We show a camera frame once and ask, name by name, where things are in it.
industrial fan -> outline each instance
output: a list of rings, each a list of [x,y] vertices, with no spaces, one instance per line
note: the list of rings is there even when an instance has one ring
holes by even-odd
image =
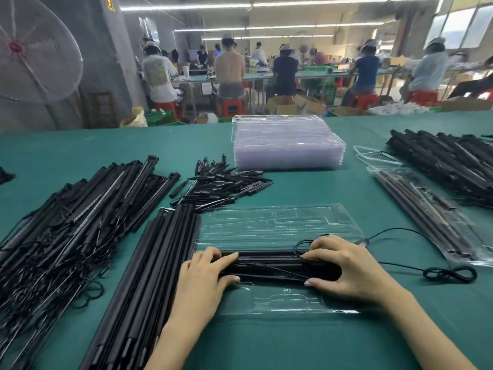
[[[65,24],[39,0],[0,0],[0,97],[45,104],[70,96],[82,56]]]

forearm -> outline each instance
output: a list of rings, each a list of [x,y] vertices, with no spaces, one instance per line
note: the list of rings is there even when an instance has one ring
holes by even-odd
[[[401,331],[423,370],[476,370],[410,292],[402,289],[388,299],[383,308]]]
[[[145,370],[180,370],[199,336],[178,322],[168,321]]]

gray shorts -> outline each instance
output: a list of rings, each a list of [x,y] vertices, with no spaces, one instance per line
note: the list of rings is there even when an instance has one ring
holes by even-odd
[[[243,83],[223,83],[217,91],[219,99],[242,99],[246,94]]]

person's left hand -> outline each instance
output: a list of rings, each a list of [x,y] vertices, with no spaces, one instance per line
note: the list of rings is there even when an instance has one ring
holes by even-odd
[[[221,257],[219,249],[207,247],[184,262],[168,322],[199,335],[214,316],[225,288],[240,281],[235,275],[218,280],[219,273],[237,258],[237,252]]]

person's right hand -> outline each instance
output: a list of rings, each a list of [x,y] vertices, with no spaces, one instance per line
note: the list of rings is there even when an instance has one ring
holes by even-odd
[[[342,275],[335,282],[318,278],[306,280],[305,286],[313,286],[323,292],[383,305],[388,298],[405,291],[365,247],[339,236],[319,237],[311,243],[310,250],[301,258],[330,261],[341,266]]]

